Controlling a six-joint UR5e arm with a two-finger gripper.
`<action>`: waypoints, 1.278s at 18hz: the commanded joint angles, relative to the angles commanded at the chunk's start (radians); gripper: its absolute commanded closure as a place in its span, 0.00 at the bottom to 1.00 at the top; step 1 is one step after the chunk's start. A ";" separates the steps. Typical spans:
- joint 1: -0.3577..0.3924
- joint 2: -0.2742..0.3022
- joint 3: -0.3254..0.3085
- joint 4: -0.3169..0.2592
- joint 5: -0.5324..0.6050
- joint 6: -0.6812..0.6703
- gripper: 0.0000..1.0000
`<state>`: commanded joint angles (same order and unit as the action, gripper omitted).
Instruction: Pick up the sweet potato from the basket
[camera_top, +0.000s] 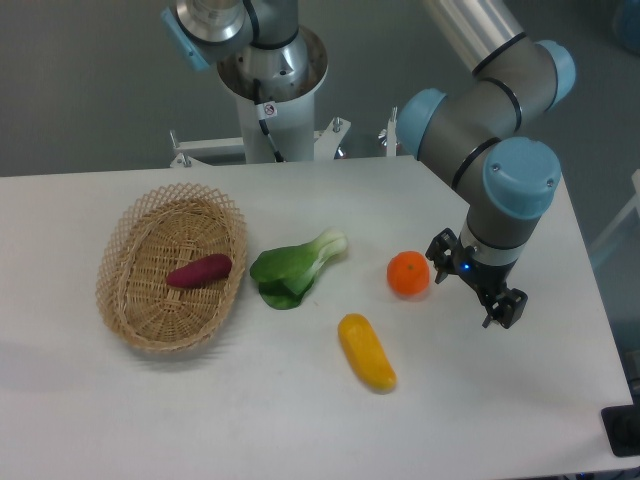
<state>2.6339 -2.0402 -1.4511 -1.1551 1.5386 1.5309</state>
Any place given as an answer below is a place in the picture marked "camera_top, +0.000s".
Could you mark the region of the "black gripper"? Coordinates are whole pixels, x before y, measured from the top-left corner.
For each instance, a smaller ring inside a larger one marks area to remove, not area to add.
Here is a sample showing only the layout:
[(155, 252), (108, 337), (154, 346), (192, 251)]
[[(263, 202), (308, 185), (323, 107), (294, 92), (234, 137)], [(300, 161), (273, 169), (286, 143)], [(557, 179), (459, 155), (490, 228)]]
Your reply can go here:
[(471, 248), (463, 247), (449, 228), (432, 239), (425, 256), (436, 270), (436, 284), (449, 275), (456, 275), (475, 291), (487, 312), (483, 328), (496, 323), (509, 329), (522, 317), (528, 301), (527, 294), (506, 287), (506, 279), (515, 265), (514, 261), (490, 265), (477, 260), (471, 254)]

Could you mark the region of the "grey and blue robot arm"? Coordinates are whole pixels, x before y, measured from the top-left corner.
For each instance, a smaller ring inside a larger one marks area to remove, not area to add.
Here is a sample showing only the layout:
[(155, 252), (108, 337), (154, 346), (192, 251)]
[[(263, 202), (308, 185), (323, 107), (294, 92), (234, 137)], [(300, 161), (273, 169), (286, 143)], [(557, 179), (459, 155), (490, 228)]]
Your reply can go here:
[[(475, 83), (449, 98), (416, 94), (387, 131), (469, 206), (462, 230), (444, 230), (426, 256), (439, 279), (459, 277), (487, 321), (512, 326), (527, 297), (507, 278), (561, 178), (555, 153), (520, 128), (553, 108), (576, 77), (569, 52), (531, 41), (501, 1), (429, 1), (427, 12)], [(236, 98), (246, 160), (311, 160), (314, 94), (327, 59), (294, 1), (176, 1), (161, 14), (191, 67), (215, 67)]]

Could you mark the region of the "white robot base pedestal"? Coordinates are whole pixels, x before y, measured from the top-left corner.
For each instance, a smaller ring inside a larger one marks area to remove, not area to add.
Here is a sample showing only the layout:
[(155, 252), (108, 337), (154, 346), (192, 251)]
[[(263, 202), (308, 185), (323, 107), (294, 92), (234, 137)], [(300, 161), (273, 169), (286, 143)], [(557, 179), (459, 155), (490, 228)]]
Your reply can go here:
[(281, 48), (249, 45), (217, 65), (222, 84), (235, 100), (242, 135), (251, 114), (273, 119), (278, 129), (303, 125), (315, 131), (315, 94), (327, 71), (324, 44), (304, 26)]

